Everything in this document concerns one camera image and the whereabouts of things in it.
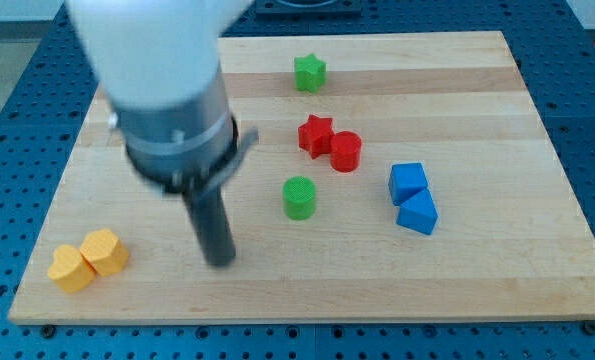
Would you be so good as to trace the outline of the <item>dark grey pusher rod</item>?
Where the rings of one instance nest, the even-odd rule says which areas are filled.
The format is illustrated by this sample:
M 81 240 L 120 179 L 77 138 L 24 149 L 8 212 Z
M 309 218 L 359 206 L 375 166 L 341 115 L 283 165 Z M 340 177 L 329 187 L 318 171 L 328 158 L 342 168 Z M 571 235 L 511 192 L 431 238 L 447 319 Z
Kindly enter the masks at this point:
M 212 267 L 227 267 L 236 257 L 221 189 L 182 195 L 204 260 Z

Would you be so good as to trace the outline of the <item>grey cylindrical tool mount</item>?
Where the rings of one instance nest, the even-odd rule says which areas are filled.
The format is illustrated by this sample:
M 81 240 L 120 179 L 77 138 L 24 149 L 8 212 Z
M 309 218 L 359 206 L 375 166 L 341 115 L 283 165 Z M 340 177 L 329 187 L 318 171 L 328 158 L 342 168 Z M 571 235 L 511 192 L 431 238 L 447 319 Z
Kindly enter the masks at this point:
M 257 128 L 239 133 L 220 66 L 202 90 L 181 102 L 144 108 L 108 99 L 131 165 L 166 193 L 218 190 L 259 142 Z

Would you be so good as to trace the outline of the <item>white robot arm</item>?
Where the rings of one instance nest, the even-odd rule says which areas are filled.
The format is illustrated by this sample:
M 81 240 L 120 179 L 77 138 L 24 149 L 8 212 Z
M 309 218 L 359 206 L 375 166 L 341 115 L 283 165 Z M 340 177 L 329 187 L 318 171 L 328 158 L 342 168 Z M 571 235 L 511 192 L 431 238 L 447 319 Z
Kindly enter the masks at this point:
M 73 27 L 109 99 L 133 168 L 180 195 L 205 261 L 236 248 L 222 186 L 258 142 L 240 133 L 218 39 L 250 0 L 67 0 Z

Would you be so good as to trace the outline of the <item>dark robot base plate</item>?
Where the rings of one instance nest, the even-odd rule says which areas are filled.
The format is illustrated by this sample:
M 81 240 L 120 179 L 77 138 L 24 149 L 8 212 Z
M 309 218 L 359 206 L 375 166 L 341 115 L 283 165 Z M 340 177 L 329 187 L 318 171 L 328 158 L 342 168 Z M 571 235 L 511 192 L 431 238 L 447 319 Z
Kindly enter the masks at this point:
M 361 0 L 254 0 L 257 17 L 279 16 L 358 16 L 362 11 Z

